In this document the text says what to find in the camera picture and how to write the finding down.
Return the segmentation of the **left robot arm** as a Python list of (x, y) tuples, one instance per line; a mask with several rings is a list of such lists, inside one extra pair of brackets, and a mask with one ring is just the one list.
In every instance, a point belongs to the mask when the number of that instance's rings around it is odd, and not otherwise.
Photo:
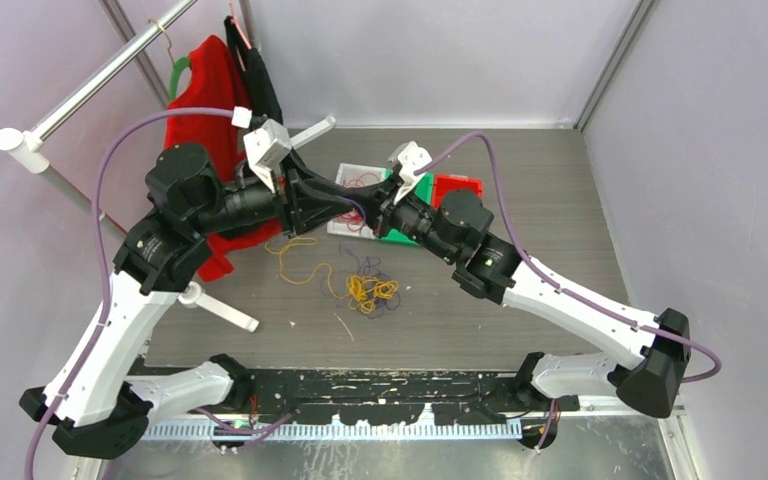
[(196, 143), (165, 149), (147, 173), (151, 210), (127, 233), (113, 259), (101, 262), (103, 297), (69, 360), (46, 386), (26, 390), (21, 408), (66, 454), (112, 460), (166, 419), (211, 405), (245, 409), (253, 394), (248, 370), (226, 354), (158, 380), (129, 371), (155, 325), (212, 255), (211, 234), (244, 231), (276, 220), (301, 234), (352, 210), (377, 212), (372, 187), (352, 188), (310, 171), (295, 151), (279, 164), (276, 190), (261, 182), (223, 182)]

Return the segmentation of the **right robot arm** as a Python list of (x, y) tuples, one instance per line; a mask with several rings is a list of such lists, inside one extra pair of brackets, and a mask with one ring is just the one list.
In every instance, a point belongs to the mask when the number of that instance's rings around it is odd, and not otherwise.
[(454, 280), (478, 299), (522, 310), (575, 334), (599, 353), (527, 355), (515, 384), (518, 403), (542, 409), (552, 399), (610, 395), (654, 418), (672, 414), (691, 357), (688, 318), (612, 301), (556, 274), (494, 235), (493, 213), (468, 189), (448, 192), (438, 208), (414, 193), (399, 194), (398, 180), (353, 189), (373, 230), (395, 229), (454, 266)]

